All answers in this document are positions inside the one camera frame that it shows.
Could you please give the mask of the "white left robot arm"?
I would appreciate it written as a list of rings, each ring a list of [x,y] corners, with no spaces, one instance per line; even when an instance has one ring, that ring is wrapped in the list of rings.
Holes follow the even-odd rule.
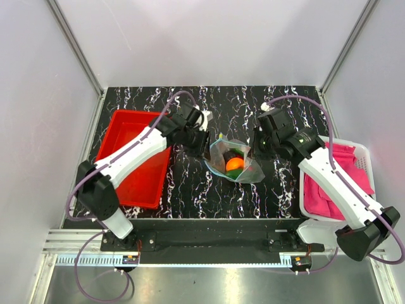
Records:
[[[115,235],[115,244],[124,251],[137,242],[133,224],[120,209],[116,190],[150,158],[173,145],[181,145],[196,158],[209,159],[208,123],[213,114],[198,106],[183,104],[171,114],[153,118],[134,139],[114,153],[78,167],[74,195],[102,226]]]

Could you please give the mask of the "clear zip top bag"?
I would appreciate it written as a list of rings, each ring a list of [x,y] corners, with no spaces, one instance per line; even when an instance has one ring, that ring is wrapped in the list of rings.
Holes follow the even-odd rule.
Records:
[[[228,139],[220,134],[210,144],[210,159],[205,161],[207,168],[216,176],[239,184],[261,182],[265,174],[256,160],[249,157],[251,148],[237,139]]]

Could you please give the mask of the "orange fake fruit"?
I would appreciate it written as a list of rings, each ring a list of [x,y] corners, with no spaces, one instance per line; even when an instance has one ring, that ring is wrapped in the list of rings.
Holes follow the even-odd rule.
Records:
[[[232,170],[244,169],[244,159],[239,157],[234,157],[229,159],[225,165],[225,170],[227,172]]]

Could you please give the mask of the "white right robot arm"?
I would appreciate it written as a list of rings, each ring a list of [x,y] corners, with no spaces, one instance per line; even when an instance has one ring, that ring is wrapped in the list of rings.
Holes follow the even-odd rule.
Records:
[[[339,247],[349,258],[362,261],[393,234],[400,219],[394,207],[384,208],[341,168],[330,156],[331,144],[312,129],[295,130],[282,109],[258,116],[251,154],[262,160],[276,156],[297,165],[332,200],[343,220],[312,215],[300,203],[307,218],[287,235],[289,247],[301,251],[311,243]]]

